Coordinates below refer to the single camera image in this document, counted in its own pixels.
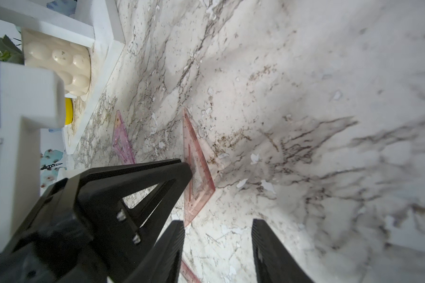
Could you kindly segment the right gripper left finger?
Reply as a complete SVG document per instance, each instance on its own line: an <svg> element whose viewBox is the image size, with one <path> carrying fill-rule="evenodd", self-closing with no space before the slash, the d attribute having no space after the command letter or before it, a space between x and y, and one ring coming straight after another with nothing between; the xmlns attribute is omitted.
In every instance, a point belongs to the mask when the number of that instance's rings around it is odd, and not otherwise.
<svg viewBox="0 0 425 283"><path fill-rule="evenodd" d="M177 283L184 238L183 221L172 221L137 269L125 281L127 283Z"/></svg>

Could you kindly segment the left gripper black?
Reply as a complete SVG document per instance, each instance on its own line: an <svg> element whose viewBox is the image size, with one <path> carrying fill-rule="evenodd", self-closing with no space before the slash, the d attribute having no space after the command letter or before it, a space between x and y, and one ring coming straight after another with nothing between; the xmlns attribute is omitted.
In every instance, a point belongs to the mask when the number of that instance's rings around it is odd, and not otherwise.
<svg viewBox="0 0 425 283"><path fill-rule="evenodd" d="M189 164L172 159L55 183L0 252L0 283L126 283L191 179Z"/></svg>

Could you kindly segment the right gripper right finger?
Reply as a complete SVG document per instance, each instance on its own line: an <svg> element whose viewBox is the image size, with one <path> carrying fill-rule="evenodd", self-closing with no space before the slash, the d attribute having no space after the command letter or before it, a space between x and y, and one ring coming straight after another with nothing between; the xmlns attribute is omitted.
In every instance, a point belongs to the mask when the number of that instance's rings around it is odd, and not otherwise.
<svg viewBox="0 0 425 283"><path fill-rule="evenodd" d="M259 283L313 283L263 219L251 229L253 256Z"/></svg>

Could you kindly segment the pink small triangle ruler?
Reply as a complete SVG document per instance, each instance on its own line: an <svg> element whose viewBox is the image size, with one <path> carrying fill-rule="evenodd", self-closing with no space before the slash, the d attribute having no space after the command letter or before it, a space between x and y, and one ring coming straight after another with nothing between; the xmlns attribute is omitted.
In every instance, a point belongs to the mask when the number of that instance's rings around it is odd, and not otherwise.
<svg viewBox="0 0 425 283"><path fill-rule="evenodd" d="M193 273L184 260L181 261L180 273L188 283L201 283L200 279Z"/></svg>

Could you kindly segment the pink tall triangle ruler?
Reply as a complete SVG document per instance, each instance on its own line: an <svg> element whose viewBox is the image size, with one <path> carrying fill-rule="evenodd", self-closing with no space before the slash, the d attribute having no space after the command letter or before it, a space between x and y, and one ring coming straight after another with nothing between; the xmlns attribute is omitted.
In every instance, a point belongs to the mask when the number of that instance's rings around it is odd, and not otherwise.
<svg viewBox="0 0 425 283"><path fill-rule="evenodd" d="M192 179L184 191L184 226L187 227L210 200L216 187L189 114L183 110L184 161Z"/></svg>

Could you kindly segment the purple triangle ruler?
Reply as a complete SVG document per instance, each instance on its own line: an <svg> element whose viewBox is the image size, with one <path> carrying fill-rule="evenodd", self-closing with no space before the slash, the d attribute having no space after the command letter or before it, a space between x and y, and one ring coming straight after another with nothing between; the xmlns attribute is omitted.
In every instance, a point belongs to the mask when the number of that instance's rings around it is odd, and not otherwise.
<svg viewBox="0 0 425 283"><path fill-rule="evenodd" d="M124 165L135 164L132 146L119 110L116 111L112 141L113 151L119 156L121 162Z"/></svg>

